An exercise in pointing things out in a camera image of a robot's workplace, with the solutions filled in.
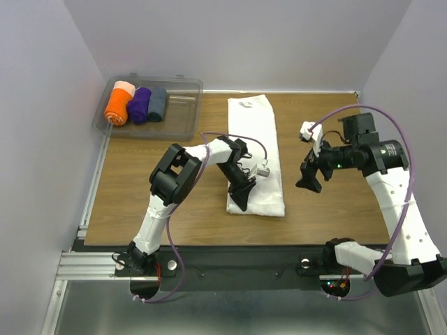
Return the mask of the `white towel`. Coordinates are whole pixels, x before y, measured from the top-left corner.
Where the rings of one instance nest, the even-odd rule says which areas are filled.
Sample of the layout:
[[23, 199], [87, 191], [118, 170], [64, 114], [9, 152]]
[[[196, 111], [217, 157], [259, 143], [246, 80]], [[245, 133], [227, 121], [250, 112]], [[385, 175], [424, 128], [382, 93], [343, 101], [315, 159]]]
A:
[[286, 209], [277, 127], [274, 110], [267, 97], [229, 98], [228, 132], [243, 136], [252, 155], [250, 159], [240, 160], [242, 167], [252, 169], [257, 164], [265, 163], [270, 174], [268, 177], [256, 177], [246, 211], [242, 211], [231, 198], [227, 198], [226, 211], [230, 214], [284, 217]]

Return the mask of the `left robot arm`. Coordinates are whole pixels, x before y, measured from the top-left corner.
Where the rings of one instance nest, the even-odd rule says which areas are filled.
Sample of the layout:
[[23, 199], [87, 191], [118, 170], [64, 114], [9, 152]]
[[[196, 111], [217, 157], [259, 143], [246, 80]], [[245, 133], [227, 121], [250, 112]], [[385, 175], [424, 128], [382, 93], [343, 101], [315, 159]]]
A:
[[183, 147], [174, 143], [168, 147], [149, 176], [149, 204], [138, 233], [126, 252], [112, 256], [120, 269], [131, 268], [141, 275], [160, 269], [156, 252], [161, 246], [161, 235], [174, 211], [210, 165], [217, 165], [229, 182], [230, 199], [242, 211], [247, 210], [256, 178], [240, 162], [252, 158], [246, 141], [246, 137], [220, 135], [207, 144]]

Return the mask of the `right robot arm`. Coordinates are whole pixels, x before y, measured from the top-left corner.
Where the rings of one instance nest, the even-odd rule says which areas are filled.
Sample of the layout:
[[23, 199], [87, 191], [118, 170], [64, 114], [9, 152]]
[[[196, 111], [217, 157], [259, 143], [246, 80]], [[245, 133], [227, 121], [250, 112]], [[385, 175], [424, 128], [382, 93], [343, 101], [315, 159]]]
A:
[[328, 181], [335, 170], [361, 171], [376, 197], [390, 241], [381, 252], [350, 238], [334, 238], [324, 246], [323, 268], [356, 270], [372, 279], [386, 297], [434, 287], [446, 279], [446, 259], [427, 232], [413, 196], [414, 174], [404, 148], [397, 140], [380, 140], [370, 113], [340, 122], [344, 145], [339, 147], [325, 140], [322, 125], [302, 124], [300, 139], [312, 148], [301, 163], [296, 186], [320, 193], [317, 173]]

